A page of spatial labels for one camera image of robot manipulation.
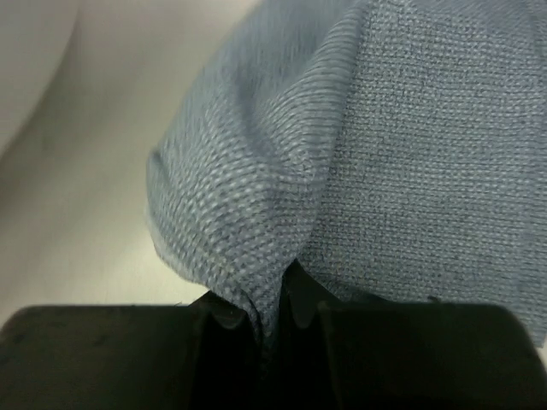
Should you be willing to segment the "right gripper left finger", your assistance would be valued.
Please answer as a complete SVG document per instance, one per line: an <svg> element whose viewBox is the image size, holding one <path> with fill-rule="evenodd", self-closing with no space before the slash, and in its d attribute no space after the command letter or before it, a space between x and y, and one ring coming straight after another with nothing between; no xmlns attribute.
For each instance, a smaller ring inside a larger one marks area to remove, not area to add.
<svg viewBox="0 0 547 410"><path fill-rule="evenodd" d="M249 409L257 348L246 313L187 306L33 306L1 330L4 409Z"/></svg>

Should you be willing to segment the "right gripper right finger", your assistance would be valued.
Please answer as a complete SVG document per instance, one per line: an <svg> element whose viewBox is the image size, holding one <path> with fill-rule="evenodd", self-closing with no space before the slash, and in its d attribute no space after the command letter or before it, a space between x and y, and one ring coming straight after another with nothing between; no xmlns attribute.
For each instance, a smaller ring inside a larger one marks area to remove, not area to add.
<svg viewBox="0 0 547 410"><path fill-rule="evenodd" d="M484 304L342 302L298 263L279 305L284 409L543 409L518 319Z"/></svg>

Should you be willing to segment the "grey striped pillowcase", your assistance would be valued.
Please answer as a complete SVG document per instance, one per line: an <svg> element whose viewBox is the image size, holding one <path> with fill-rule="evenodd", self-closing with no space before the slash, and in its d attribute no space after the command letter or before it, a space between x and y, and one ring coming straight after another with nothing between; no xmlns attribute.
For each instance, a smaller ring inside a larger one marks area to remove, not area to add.
<svg viewBox="0 0 547 410"><path fill-rule="evenodd" d="M285 269L332 292L505 306L546 336L546 4L263 1L147 164L180 276L275 331Z"/></svg>

